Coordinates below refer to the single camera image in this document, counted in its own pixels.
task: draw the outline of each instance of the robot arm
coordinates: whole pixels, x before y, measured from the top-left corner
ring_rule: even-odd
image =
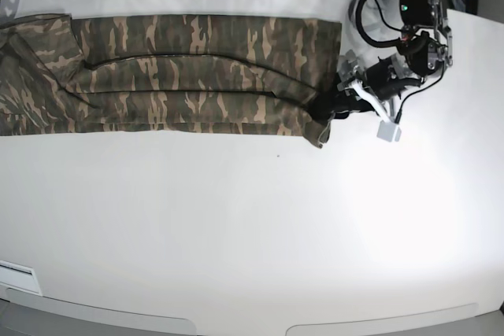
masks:
[[[381,118],[378,137],[397,142],[402,105],[396,113],[395,98],[411,87],[423,86],[439,72],[443,78],[453,64],[447,0],[399,0],[404,26],[400,37],[388,41],[376,41],[366,33],[361,17],[366,1],[359,0],[355,10],[359,34],[370,46],[395,47],[397,54],[366,68],[350,51],[333,88],[321,94],[309,112],[315,120],[328,122],[346,118],[350,113],[374,111]]]

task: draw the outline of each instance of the clothing fold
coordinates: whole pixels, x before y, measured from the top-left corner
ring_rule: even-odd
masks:
[[[0,135],[175,130],[303,136],[341,25],[274,17],[38,15],[0,28]]]

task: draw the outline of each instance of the white tabletop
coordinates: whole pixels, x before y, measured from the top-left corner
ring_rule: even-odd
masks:
[[[12,1],[17,17],[340,20],[342,53],[389,55],[360,40],[350,0]],[[34,268],[48,297],[182,317],[208,335],[280,336],[473,302],[496,310],[504,25],[461,13],[450,24],[454,67],[409,100],[398,144],[376,138],[370,113],[334,121],[322,150],[181,132],[0,138],[0,257]]]

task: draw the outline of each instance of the camouflage pants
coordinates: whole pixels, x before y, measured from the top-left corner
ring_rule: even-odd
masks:
[[[301,135],[335,76],[320,20],[42,15],[0,29],[0,135],[178,130]]]

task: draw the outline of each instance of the wire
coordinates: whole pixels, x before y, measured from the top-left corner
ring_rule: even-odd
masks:
[[[364,39],[368,43],[368,45],[376,47],[377,49],[400,46],[402,41],[400,38],[391,39],[387,41],[376,41],[366,33],[364,25],[362,24],[362,11],[364,9],[364,4],[367,1],[368,0],[359,0],[357,3],[357,7],[355,9],[355,27],[357,28],[359,35],[361,35],[362,39]]]
[[[385,20],[385,16],[384,16],[384,12],[383,10],[381,9],[381,6],[378,2],[378,0],[374,0],[375,3],[376,3],[376,7],[378,8],[378,12],[380,13],[380,18],[382,20],[382,22],[385,24],[385,26],[393,31],[400,31],[402,32],[402,29],[399,29],[399,28],[396,28],[396,27],[392,27],[386,20]]]
[[[411,94],[408,94],[404,100],[402,100],[402,103],[401,103],[401,106],[399,108],[399,111],[397,113],[397,116],[395,117],[395,123],[396,124],[399,124],[399,122],[401,122],[401,117],[402,117],[402,108],[404,107],[404,104],[406,103],[406,101],[411,98],[412,96],[414,96],[415,94],[419,94],[420,92],[424,92],[425,90],[428,90],[429,88],[433,88],[437,83],[439,83],[441,80],[443,80],[443,77],[444,77],[444,73],[446,71],[446,68],[447,68],[447,65],[446,63],[443,63],[443,71],[441,72],[441,76],[439,77],[439,79],[437,79],[433,84],[430,84],[424,88],[422,88],[421,90],[417,90]]]

